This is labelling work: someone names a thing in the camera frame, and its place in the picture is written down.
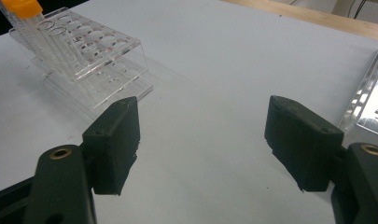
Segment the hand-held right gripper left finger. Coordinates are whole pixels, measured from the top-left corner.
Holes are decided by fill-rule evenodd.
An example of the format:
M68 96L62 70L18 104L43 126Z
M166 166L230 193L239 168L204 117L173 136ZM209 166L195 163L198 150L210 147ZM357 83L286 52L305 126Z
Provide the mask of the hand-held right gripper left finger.
M94 192L120 195L140 142L137 98L124 98L110 105L82 138L83 153L91 160Z

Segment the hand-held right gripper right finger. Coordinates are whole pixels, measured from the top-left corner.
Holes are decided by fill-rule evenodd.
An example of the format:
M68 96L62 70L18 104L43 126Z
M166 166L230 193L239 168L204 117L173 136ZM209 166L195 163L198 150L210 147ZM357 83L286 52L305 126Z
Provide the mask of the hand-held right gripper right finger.
M328 166L340 150L343 132L304 105L272 95L264 137L300 190L325 191Z

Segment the metal tube rack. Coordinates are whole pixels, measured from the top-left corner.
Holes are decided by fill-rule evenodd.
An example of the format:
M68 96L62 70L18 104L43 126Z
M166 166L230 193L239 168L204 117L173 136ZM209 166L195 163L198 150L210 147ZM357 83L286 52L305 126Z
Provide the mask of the metal tube rack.
M346 133L354 129L378 135L378 52L338 125Z

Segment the clear acrylic tube rack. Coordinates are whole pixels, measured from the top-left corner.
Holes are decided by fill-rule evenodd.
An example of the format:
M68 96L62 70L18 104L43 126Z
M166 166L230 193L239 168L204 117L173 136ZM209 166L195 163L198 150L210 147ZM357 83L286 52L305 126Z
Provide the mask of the clear acrylic tube rack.
M49 42L57 57L45 80L83 112L96 118L117 100L152 91L139 39L66 7L44 16L55 23Z

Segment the orange capped test tube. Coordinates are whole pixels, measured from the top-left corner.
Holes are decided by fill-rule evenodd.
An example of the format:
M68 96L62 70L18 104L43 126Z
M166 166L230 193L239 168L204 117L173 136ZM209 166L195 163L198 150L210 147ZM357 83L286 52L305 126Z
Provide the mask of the orange capped test tube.
M32 63L46 74L54 72L57 57L49 42L49 31L55 23L45 18L38 1L0 0L0 11L13 26L10 35L34 54Z

